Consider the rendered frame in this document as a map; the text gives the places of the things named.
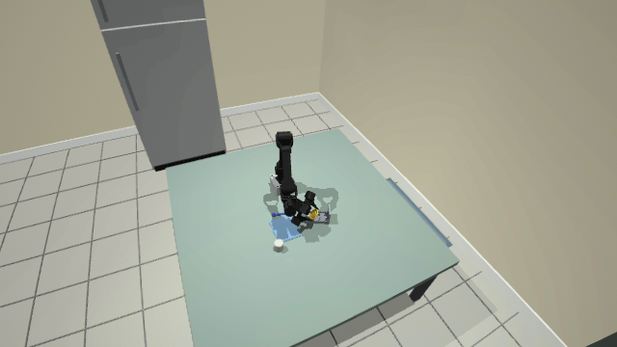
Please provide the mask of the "light blue flat square mat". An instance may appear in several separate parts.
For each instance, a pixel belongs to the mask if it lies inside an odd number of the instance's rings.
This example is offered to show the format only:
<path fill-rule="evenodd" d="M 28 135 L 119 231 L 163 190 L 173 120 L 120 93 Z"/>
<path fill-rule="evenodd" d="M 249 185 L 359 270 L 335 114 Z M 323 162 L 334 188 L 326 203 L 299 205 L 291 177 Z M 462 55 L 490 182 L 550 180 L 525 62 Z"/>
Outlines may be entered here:
<path fill-rule="evenodd" d="M 277 239 L 289 241 L 302 236 L 298 227 L 291 223 L 291 219 L 292 217 L 285 216 L 269 222 Z"/>

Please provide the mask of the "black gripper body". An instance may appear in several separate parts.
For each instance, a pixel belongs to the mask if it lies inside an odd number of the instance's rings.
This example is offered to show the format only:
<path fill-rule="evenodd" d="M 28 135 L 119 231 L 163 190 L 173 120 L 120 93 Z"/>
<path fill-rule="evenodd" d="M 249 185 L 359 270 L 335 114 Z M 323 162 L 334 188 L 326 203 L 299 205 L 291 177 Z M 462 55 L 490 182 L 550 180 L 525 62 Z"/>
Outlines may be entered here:
<path fill-rule="evenodd" d="M 311 202 L 315 198 L 315 196 L 316 194 L 314 194 L 313 192 L 307 191 L 305 194 L 305 200 L 309 200 Z M 298 201 L 301 201 L 301 200 L 296 199 L 295 201 L 296 207 L 299 205 Z M 291 219 L 291 223 L 298 227 L 303 220 L 303 217 L 301 215 L 302 214 L 298 212 L 297 216 L 293 216 L 293 218 Z"/>

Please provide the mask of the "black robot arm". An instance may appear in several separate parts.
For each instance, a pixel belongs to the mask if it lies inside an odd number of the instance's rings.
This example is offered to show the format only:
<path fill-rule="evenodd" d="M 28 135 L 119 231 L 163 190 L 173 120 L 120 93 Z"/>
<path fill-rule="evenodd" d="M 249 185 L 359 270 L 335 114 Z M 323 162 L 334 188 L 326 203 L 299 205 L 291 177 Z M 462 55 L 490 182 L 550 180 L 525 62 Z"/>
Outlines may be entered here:
<path fill-rule="evenodd" d="M 299 205 L 295 206 L 295 201 L 298 196 L 297 186 L 294 183 L 291 175 L 291 148 L 293 146 L 293 135 L 290 131 L 279 131 L 276 134 L 276 145 L 280 149 L 280 161 L 275 167 L 275 179 L 280 184 L 280 194 L 283 203 L 284 214 L 287 217 L 293 217 L 296 212 L 308 215 L 311 211 L 309 200 L 298 201 Z M 290 195 L 294 194 L 295 195 Z"/>

